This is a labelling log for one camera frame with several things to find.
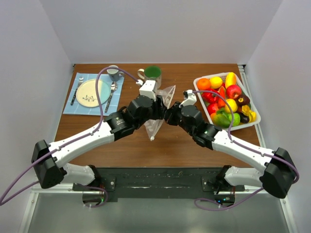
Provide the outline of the red apple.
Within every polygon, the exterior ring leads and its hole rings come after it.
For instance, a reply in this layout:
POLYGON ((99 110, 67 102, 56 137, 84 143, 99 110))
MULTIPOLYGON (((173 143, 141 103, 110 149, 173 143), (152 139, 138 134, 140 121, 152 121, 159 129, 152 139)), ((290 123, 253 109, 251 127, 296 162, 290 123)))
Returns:
POLYGON ((226 89, 226 96, 236 100, 242 94, 242 89, 238 85, 231 85, 226 89))

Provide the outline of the red bell pepper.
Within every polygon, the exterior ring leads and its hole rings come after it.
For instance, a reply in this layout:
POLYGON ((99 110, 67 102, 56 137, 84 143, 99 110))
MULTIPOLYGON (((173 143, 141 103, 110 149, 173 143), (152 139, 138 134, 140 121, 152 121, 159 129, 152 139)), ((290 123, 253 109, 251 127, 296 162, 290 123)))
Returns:
POLYGON ((206 89, 206 91, 208 92, 203 92, 202 93, 202 99, 210 104, 213 104, 213 103, 216 103, 219 99, 219 96, 217 95, 218 94, 218 91, 212 89, 212 88, 209 88, 209 89, 206 89))

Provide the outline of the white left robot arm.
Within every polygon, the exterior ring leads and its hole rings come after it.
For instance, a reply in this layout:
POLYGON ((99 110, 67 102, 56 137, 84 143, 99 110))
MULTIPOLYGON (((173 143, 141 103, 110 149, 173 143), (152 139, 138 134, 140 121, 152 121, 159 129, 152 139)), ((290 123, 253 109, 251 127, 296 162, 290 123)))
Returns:
POLYGON ((101 179, 94 166, 75 166, 74 158, 105 144, 133 134, 148 120, 163 120, 167 106, 161 95, 153 100, 139 95, 128 106, 111 113, 93 127, 63 141, 35 144, 31 162, 41 188, 48 189, 61 182, 80 183, 89 190, 100 187, 101 179))

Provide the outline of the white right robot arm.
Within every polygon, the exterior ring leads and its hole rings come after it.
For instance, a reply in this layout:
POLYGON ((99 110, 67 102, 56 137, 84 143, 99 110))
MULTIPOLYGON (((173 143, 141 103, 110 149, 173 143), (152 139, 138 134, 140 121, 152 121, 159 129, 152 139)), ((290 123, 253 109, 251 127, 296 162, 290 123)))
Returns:
POLYGON ((232 186, 262 187, 272 196, 283 199, 297 181, 298 172, 287 150, 271 150, 230 136, 227 131, 209 124, 194 105, 179 107, 175 103, 165 113, 169 125, 179 126, 201 147, 229 154, 250 168, 230 166, 216 179, 219 189, 227 191, 232 186))

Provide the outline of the dark purple mangosteen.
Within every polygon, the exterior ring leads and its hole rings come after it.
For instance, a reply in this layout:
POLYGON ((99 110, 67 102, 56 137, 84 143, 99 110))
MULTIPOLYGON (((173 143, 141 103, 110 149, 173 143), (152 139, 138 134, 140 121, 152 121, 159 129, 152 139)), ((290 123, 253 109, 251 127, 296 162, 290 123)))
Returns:
POLYGON ((250 104, 250 99, 247 95, 241 94, 237 97, 236 103, 238 106, 244 106, 250 104))

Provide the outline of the clear polka-dot zip bag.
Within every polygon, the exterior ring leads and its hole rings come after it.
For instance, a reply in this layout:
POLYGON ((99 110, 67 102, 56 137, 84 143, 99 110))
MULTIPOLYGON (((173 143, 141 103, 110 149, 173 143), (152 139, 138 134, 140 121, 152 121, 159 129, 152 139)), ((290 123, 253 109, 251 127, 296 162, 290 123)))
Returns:
MULTIPOLYGON (((157 94, 162 96, 163 103, 167 108, 170 107, 174 93, 175 93, 175 85, 169 86, 163 90, 157 90, 157 94)), ((164 123, 163 119, 148 120, 144 123, 150 141, 154 141, 156 134, 158 133, 163 123, 164 123)))

